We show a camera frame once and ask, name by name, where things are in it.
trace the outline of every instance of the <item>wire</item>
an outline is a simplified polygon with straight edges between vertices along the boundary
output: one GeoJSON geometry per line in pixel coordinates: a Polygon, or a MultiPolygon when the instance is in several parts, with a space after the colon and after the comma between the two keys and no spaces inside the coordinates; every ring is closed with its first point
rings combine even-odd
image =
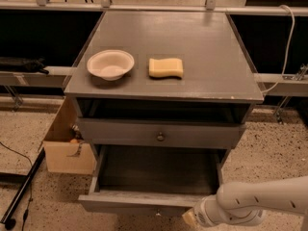
{"type": "MultiPolygon", "coordinates": [[[[292,26],[291,26],[291,30],[290,30],[290,33],[289,33],[288,43],[287,43],[286,52],[285,52],[285,62],[284,62],[284,64],[283,64],[282,72],[281,72],[281,76],[283,77],[283,75],[284,75],[284,73],[285,73],[285,70],[286,70],[287,61],[288,61],[290,42],[291,42],[291,38],[292,38],[292,35],[293,35],[293,30],[294,30],[294,28],[295,28],[295,15],[294,15],[294,13],[292,12],[292,10],[290,9],[289,6],[287,6],[287,5],[280,5],[280,7],[281,7],[282,9],[288,11],[288,12],[291,14],[291,17],[292,17],[292,26]]],[[[268,92],[268,91],[270,91],[270,90],[273,90],[278,84],[279,84],[279,82],[276,82],[276,83],[275,83],[272,87],[270,87],[269,89],[262,90],[261,93],[264,93],[264,92],[268,92]]]]}
{"type": "MultiPolygon", "coordinates": [[[[16,153],[16,154],[18,154],[19,156],[26,158],[26,159],[29,161],[30,166],[32,167],[32,162],[31,162],[31,160],[30,160],[29,157],[27,157],[26,155],[23,155],[23,154],[19,153],[18,151],[15,151],[15,150],[13,150],[13,149],[10,149],[9,147],[7,147],[7,146],[6,146],[5,144],[3,144],[2,142],[0,142],[0,144],[1,144],[3,147],[5,147],[6,149],[10,150],[11,152],[16,153]]],[[[24,229],[24,226],[25,226],[25,223],[26,223],[26,219],[27,219],[28,214],[29,214],[29,205],[30,205],[30,203],[32,202],[32,200],[33,200],[33,199],[32,199],[32,184],[30,183],[30,197],[29,197],[29,199],[28,199],[27,208],[26,208],[26,210],[25,210],[25,212],[24,212],[24,214],[23,214],[23,217],[22,217],[23,222],[22,222],[21,231],[23,231],[23,229],[24,229]]]]}

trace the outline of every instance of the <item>closed drawer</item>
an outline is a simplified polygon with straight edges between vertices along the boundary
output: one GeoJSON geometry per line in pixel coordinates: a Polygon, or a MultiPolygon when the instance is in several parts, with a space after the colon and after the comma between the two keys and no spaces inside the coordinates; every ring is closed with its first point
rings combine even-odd
{"type": "Polygon", "coordinates": [[[221,182],[216,150],[105,146],[89,195],[90,212],[180,216],[221,182]]]}
{"type": "Polygon", "coordinates": [[[86,141],[195,148],[234,148],[245,126],[199,122],[163,122],[80,118],[77,121],[86,141]]]}

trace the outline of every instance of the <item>white cable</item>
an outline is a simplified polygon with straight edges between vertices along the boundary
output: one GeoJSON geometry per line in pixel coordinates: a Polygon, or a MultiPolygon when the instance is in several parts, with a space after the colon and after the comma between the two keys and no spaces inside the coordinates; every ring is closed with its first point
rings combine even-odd
{"type": "MultiPolygon", "coordinates": [[[[291,30],[290,30],[290,33],[289,33],[289,39],[288,39],[288,43],[287,43],[287,47],[286,47],[286,52],[285,52],[285,63],[283,64],[283,67],[282,67],[282,72],[281,72],[281,76],[283,77],[284,73],[285,73],[285,70],[286,70],[286,66],[287,66],[287,61],[288,61],[288,55],[289,55],[289,46],[290,46],[290,42],[291,42],[291,38],[292,38],[292,35],[293,35],[293,30],[295,28],[295,15],[293,14],[292,10],[290,9],[289,6],[287,5],[280,5],[280,7],[288,12],[290,12],[291,14],[291,17],[292,17],[292,26],[291,26],[291,30]]],[[[273,90],[277,85],[279,84],[279,82],[276,82],[272,87],[270,87],[269,89],[266,89],[266,90],[262,90],[261,93],[264,93],[264,92],[268,92],[270,90],[273,90]]]]}

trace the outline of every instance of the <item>cabinet top surface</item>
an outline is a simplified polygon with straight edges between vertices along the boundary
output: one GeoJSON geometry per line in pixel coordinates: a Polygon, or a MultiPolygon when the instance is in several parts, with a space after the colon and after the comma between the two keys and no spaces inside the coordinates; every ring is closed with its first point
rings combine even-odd
{"type": "Polygon", "coordinates": [[[76,97],[263,101],[243,51],[224,13],[121,12],[104,14],[65,94],[76,97]],[[88,59],[120,49],[135,59],[116,81],[87,71],[88,59]],[[149,59],[179,58],[182,79],[149,77],[149,59]]]}

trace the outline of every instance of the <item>gray cabinet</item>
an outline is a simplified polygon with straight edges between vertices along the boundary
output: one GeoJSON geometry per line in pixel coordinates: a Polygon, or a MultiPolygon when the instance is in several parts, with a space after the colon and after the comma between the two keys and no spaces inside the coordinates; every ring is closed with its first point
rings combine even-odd
{"type": "Polygon", "coordinates": [[[65,94],[97,166],[93,212],[178,216],[216,193],[221,167],[262,93],[224,13],[108,11],[65,94]],[[87,72],[105,49],[134,56],[108,82],[87,72]],[[149,58],[181,58],[183,79],[151,79],[149,58]]]}

